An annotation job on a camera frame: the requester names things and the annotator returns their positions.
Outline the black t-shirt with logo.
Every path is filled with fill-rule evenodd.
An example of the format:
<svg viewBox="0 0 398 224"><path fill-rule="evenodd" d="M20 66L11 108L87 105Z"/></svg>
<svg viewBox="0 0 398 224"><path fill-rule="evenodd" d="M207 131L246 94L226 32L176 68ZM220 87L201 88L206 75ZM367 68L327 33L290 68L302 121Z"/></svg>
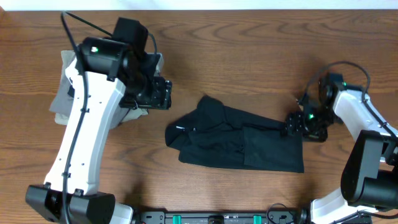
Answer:
<svg viewBox="0 0 398 224"><path fill-rule="evenodd" d="M281 121L204 96L195 110L166 127L165 143L187 164L302 173L302 137L284 131Z"/></svg>

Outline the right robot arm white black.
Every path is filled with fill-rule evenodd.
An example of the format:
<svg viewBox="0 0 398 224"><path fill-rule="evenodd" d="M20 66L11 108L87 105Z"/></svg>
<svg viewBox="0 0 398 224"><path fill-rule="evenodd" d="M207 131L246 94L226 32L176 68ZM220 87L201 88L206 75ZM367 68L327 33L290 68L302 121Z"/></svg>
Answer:
<svg viewBox="0 0 398 224"><path fill-rule="evenodd" d="M319 103L308 95L299 100L301 110L288 115L284 136L301 135L324 142L327 128L343 123L354 146L341 175L340 187L294 215L294 223L371 223L374 217L397 208L397 130L372 105L367 91L347 84L338 73L318 82Z"/></svg>

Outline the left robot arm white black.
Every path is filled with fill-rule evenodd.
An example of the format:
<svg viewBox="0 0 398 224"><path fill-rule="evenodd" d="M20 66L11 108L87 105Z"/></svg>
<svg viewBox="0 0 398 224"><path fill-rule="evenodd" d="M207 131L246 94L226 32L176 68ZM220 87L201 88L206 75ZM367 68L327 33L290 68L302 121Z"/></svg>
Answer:
<svg viewBox="0 0 398 224"><path fill-rule="evenodd" d="M132 207L98 190L101 160L117 109L170 108L163 63L144 43L88 37L78 46L65 71L75 92L62 145L44 183L27 188L31 208L55 223L132 222Z"/></svg>

